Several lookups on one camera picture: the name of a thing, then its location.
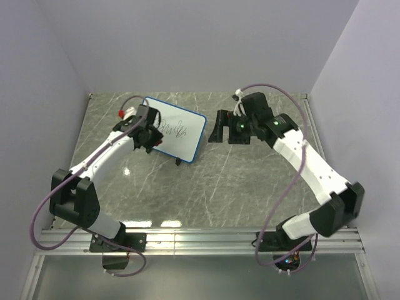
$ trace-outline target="gray marble surface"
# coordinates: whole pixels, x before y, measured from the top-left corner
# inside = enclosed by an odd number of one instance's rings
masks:
[[[108,136],[119,121],[121,103],[134,93],[94,94],[89,102],[72,165],[80,163]],[[142,149],[126,156],[96,187],[104,212],[128,226],[246,227],[261,226],[268,211],[293,178],[293,167],[266,143],[252,138],[250,145],[208,143],[218,109],[232,110],[235,102],[225,92],[149,92],[160,100],[207,116],[194,163],[180,166],[157,151]],[[266,93],[274,114],[286,113],[303,128],[289,99]],[[304,107],[301,95],[295,95]],[[313,135],[310,144],[315,147]],[[270,226],[317,206],[310,188],[297,182],[277,210]],[[56,219],[55,228],[70,228]]]

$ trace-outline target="whiteboard with blue border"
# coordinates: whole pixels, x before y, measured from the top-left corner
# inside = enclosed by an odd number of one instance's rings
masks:
[[[164,135],[162,144],[154,147],[162,153],[193,163],[206,127],[207,117],[186,108],[152,97],[146,97],[151,108],[161,113],[161,123],[154,123]]]

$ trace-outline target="tabletop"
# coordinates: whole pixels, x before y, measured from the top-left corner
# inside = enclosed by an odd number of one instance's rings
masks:
[[[74,166],[90,155],[119,121],[122,102],[134,92],[93,94],[72,159]],[[252,138],[250,145],[208,143],[218,109],[233,110],[227,92],[140,93],[167,101],[207,117],[204,136],[192,164],[175,165],[174,158],[137,149],[126,156],[96,187],[101,209],[131,227],[247,227],[261,226],[266,214],[295,175],[293,167],[265,142]],[[265,93],[274,114],[288,114],[302,129],[300,113],[285,96]],[[303,95],[293,95],[306,109]],[[315,134],[308,141],[316,148]],[[272,218],[275,226],[294,214],[318,205],[301,179]],[[54,228],[72,224],[55,220]]]

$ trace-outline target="blue whiteboard frame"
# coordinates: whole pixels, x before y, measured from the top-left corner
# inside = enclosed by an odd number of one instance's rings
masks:
[[[175,107],[175,108],[182,109],[183,111],[187,111],[187,112],[192,113],[192,114],[197,114],[197,115],[202,116],[202,117],[204,118],[204,120],[205,120],[204,126],[202,127],[201,134],[200,134],[200,138],[199,138],[199,141],[197,142],[196,150],[194,151],[193,159],[192,159],[191,161],[185,161],[185,160],[182,159],[182,161],[184,161],[185,163],[188,163],[188,164],[193,163],[194,160],[195,160],[195,158],[196,158],[196,156],[198,155],[198,151],[199,151],[199,146],[200,146],[201,138],[202,138],[203,135],[204,135],[204,130],[205,130],[206,124],[207,124],[207,117],[206,117],[205,115],[203,115],[203,114],[199,114],[198,112],[191,111],[191,110],[186,109],[186,108],[184,108],[184,107],[177,106],[177,105],[175,105],[175,104],[171,104],[171,103],[162,101],[162,100],[160,100],[160,99],[156,99],[156,98],[149,97],[149,96],[145,96],[145,98],[149,98],[149,99],[152,99],[152,100],[155,100],[155,101],[164,103],[164,104],[168,104],[168,105],[173,106],[173,107]],[[166,153],[166,152],[164,152],[164,151],[161,151],[161,150],[158,150],[158,149],[154,149],[154,150],[157,150],[158,152],[161,152],[161,153],[164,153],[164,154],[166,154],[166,155],[168,155],[168,156],[171,156],[172,158],[179,158],[179,159],[181,159],[180,157],[173,156],[173,155],[171,155],[171,154],[169,154],[169,153]]]

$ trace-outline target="white wall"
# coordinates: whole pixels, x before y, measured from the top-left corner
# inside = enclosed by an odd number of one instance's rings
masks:
[[[310,92],[358,0],[37,0],[91,91]]]
[[[0,294],[14,300],[33,257],[31,215],[69,166],[87,101],[36,2],[2,1],[0,41]],[[47,219],[46,208],[36,232]]]
[[[330,163],[366,196],[357,221],[382,299],[400,299],[400,1],[360,0],[311,93]]]

